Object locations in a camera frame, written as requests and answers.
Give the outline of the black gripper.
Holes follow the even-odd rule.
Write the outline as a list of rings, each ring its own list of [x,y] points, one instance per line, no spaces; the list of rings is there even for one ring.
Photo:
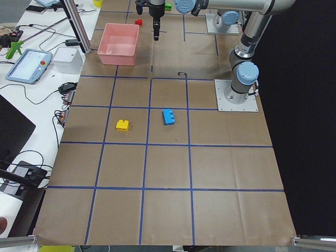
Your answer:
[[[138,15],[142,15],[143,8],[149,8],[149,14],[153,17],[153,39],[159,40],[160,36],[160,18],[165,13],[165,0],[136,0],[136,11]]]

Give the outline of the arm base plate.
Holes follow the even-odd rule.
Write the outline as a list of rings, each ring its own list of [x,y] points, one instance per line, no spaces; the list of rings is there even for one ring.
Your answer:
[[[237,24],[225,25],[217,14],[206,14],[207,33],[213,35],[239,35]]]
[[[231,82],[232,80],[214,80],[218,111],[258,112],[255,95],[236,93],[231,87]]]

